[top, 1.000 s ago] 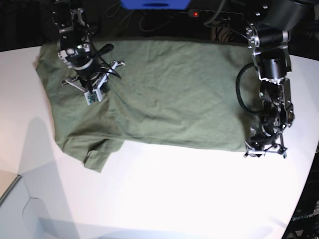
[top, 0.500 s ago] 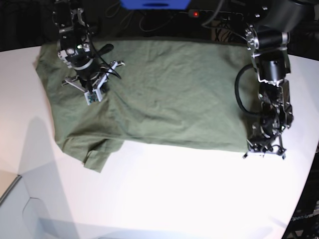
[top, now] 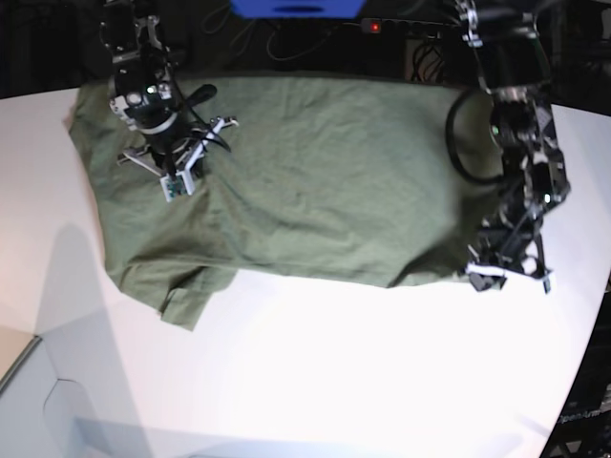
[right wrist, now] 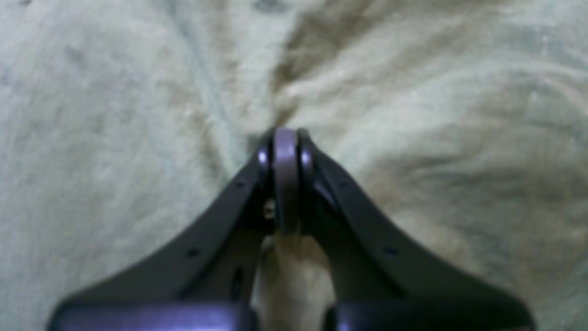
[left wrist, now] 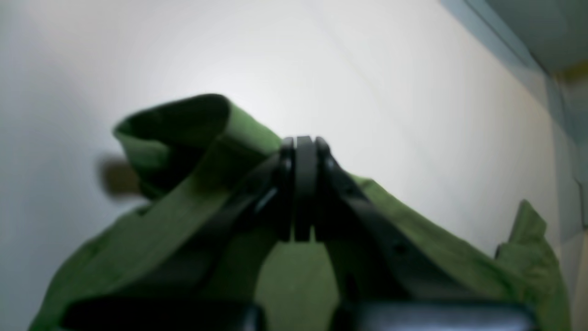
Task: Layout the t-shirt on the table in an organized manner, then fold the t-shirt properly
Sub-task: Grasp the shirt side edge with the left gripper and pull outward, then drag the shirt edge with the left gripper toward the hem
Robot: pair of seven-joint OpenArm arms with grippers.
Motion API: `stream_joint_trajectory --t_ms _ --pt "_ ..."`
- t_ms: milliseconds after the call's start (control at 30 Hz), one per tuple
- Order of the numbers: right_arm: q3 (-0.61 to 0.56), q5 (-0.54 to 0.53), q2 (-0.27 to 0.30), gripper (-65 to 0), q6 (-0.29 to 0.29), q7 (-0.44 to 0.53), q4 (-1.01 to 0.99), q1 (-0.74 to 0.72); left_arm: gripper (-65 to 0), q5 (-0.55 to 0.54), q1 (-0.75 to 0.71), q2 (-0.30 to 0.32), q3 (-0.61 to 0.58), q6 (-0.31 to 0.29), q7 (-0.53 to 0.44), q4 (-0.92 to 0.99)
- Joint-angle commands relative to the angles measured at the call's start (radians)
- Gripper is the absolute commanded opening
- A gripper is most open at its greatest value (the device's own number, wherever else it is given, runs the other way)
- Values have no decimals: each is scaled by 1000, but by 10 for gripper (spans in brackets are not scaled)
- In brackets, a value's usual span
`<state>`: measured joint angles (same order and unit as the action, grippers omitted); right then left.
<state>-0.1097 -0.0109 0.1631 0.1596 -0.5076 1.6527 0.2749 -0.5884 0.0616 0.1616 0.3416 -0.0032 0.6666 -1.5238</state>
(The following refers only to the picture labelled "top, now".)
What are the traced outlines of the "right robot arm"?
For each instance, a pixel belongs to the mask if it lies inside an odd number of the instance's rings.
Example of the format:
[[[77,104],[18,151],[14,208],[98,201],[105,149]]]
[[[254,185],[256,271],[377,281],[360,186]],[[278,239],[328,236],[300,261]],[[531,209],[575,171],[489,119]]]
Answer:
[[[132,162],[157,177],[178,180],[212,143],[231,148],[221,130],[231,118],[205,121],[196,107],[214,98],[212,84],[186,95],[175,76],[171,50],[163,39],[154,1],[103,1],[100,39],[112,58],[109,106],[144,143],[128,147],[118,163]]]

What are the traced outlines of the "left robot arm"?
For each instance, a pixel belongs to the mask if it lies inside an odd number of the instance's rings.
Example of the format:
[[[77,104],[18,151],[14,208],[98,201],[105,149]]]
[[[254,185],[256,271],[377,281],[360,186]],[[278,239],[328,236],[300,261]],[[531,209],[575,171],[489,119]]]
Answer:
[[[492,99],[490,134],[502,162],[495,177],[476,177],[462,164],[454,122],[472,96],[463,93],[446,119],[451,163],[466,181],[495,186],[500,195],[498,207],[481,221],[469,247],[465,274],[478,292],[500,288],[512,276],[551,289],[541,228],[545,216],[571,191],[544,94],[551,70],[537,29],[539,15],[555,6],[554,1],[453,2],[462,38],[474,51],[480,88]]]

